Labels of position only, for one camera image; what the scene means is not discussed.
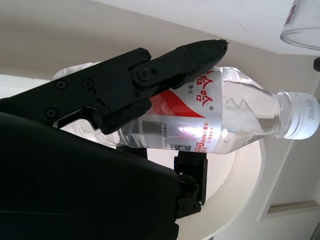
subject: glass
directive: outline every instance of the glass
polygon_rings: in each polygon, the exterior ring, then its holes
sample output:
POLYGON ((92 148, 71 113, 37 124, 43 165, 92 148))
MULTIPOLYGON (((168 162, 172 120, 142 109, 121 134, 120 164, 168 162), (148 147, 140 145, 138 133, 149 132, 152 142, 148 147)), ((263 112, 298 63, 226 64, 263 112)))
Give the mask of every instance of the glass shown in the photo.
POLYGON ((320 50, 320 1, 295 0, 280 38, 294 46, 320 50))

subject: water bottle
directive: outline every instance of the water bottle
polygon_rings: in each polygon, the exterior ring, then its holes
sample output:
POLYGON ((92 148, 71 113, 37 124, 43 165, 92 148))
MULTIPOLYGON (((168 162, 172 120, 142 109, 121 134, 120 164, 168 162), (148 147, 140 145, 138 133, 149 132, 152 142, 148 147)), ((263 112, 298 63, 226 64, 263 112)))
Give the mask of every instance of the water bottle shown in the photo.
POLYGON ((272 94, 234 67, 214 67, 150 100, 145 115, 113 134, 94 131, 86 120, 64 129, 107 146, 228 154, 268 135, 309 138, 320 122, 314 96, 272 94))

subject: bottle label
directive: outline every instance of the bottle label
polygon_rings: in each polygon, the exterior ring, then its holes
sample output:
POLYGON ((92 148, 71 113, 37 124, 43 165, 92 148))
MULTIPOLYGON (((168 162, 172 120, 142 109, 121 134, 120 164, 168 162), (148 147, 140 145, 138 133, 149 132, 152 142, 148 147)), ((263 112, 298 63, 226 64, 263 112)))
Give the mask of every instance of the bottle label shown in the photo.
POLYGON ((139 118, 145 148, 212 153, 221 133, 222 73, 214 67, 179 89, 151 99, 139 118))

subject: screw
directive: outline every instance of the screw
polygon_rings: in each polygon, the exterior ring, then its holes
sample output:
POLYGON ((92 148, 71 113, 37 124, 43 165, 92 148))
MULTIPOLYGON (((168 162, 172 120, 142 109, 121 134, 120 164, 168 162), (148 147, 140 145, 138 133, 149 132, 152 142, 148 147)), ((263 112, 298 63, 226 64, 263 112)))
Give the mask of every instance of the screw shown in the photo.
POLYGON ((188 54, 185 54, 185 55, 184 55, 184 60, 186 60, 186 61, 188 61, 188 62, 190 61, 190 57, 189 57, 188 54))
POLYGON ((57 115, 57 110, 54 108, 49 108, 47 111, 45 111, 45 115, 48 118, 54 118, 57 115))
POLYGON ((183 204, 179 204, 178 206, 178 214, 181 215, 185 210, 185 206, 183 204))
POLYGON ((109 108, 107 106, 103 106, 99 109, 99 112, 102 116, 105 116, 109 113, 109 108))
POLYGON ((145 53, 141 53, 140 58, 141 58, 142 61, 148 61, 149 60, 148 55, 145 54, 145 53))
POLYGON ((58 80, 56 83, 55 83, 55 86, 58 88, 58 89, 64 89, 67 84, 65 81, 63 80, 58 80))
POLYGON ((82 85, 86 88, 86 89, 89 89, 89 88, 92 88, 92 86, 94 85, 94 83, 92 82, 91 79, 84 79, 82 81, 82 85))
POLYGON ((145 82, 150 79, 150 72, 148 69, 144 68, 138 71, 138 77, 141 81, 145 82))

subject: qr code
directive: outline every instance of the qr code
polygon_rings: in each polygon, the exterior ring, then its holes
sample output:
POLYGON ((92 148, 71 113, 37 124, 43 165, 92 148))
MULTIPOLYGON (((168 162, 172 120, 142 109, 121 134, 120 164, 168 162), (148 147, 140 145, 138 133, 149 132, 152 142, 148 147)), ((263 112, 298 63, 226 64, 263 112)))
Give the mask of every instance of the qr code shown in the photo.
POLYGON ((191 151, 191 145, 174 145, 174 150, 177 151, 186 151, 186 152, 190 152, 191 151))

